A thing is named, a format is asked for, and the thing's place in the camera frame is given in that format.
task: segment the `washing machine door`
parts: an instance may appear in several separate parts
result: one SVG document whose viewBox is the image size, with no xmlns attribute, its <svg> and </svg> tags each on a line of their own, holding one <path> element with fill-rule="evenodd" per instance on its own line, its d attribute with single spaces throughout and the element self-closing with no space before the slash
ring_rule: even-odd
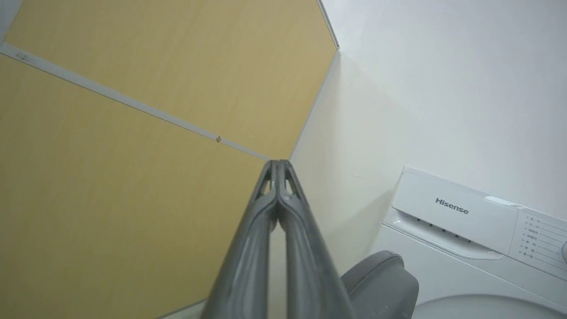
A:
<svg viewBox="0 0 567 319">
<path fill-rule="evenodd" d="M 509 297 L 465 295 L 416 306 L 413 319 L 565 319 L 553 309 Z"/>
</svg>

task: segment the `hisense logo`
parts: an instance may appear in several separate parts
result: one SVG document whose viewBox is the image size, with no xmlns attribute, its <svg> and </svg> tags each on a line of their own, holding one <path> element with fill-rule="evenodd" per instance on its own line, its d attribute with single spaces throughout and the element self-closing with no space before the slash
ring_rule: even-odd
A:
<svg viewBox="0 0 567 319">
<path fill-rule="evenodd" d="M 445 207 L 449 207 L 449 208 L 454 209 L 454 210 L 456 210 L 456 211 L 459 211 L 459 212 L 461 212 L 461 213 L 468 214 L 468 210 L 466 210 L 466 209 L 464 209 L 464 208 L 462 208 L 462 207 L 455 206 L 455 205 L 453 205 L 453 204 L 449 204 L 448 202 L 446 202 L 446 201 L 444 201 L 444 200 L 442 200 L 442 199 L 436 199 L 435 202 L 436 202 L 437 204 L 439 204 L 439 205 L 443 205 L 443 206 L 445 206 Z"/>
</svg>

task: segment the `white washing machine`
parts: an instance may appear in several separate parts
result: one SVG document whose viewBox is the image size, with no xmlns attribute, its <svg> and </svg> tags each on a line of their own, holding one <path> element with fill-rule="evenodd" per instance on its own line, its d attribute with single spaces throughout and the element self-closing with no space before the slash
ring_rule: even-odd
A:
<svg viewBox="0 0 567 319">
<path fill-rule="evenodd" d="M 415 319 L 567 318 L 567 221 L 405 168 L 372 253 L 419 281 Z"/>
</svg>

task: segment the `gray pad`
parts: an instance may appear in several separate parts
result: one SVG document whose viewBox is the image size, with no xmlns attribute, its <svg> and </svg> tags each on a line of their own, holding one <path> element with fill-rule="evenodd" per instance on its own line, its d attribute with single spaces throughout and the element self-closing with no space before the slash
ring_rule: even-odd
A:
<svg viewBox="0 0 567 319">
<path fill-rule="evenodd" d="M 410 319 L 419 284 L 401 256 L 379 251 L 341 277 L 358 319 Z"/>
</svg>

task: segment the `white wall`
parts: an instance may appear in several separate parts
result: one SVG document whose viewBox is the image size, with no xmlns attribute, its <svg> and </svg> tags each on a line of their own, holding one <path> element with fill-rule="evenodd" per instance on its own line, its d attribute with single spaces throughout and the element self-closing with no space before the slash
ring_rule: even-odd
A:
<svg viewBox="0 0 567 319">
<path fill-rule="evenodd" d="M 567 219 L 567 1 L 323 3 L 341 53 L 291 160 L 341 273 L 404 165 Z"/>
</svg>

